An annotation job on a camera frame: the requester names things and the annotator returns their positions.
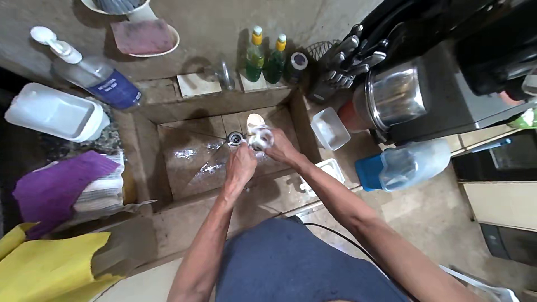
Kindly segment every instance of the green liquid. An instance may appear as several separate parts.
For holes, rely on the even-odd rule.
[[[252,64],[249,60],[246,61],[246,78],[248,81],[257,82],[259,80],[263,68],[258,66],[258,64]]]
[[[271,84],[280,81],[281,74],[284,72],[285,59],[282,52],[274,51],[268,59],[265,69],[265,80]]]

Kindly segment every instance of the faucet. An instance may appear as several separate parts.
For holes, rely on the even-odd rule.
[[[220,84],[227,90],[235,89],[235,80],[229,74],[229,68],[224,59],[220,59],[216,67],[205,68],[207,75],[216,76],[220,81]]]

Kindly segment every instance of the purple cloth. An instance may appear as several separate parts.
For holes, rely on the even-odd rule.
[[[72,217],[72,205],[92,181],[119,166],[95,151],[33,171],[17,182],[13,196],[25,222],[39,222],[28,232],[38,239]]]

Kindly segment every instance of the sink drain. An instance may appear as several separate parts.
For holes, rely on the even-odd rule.
[[[244,136],[240,132],[231,132],[228,135],[228,143],[232,146],[238,146],[241,144],[242,139]]]

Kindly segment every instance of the yellow cloth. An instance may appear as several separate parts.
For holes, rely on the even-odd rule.
[[[30,227],[18,225],[0,240],[0,301],[88,302],[123,278],[91,273],[93,254],[110,233],[24,242]]]

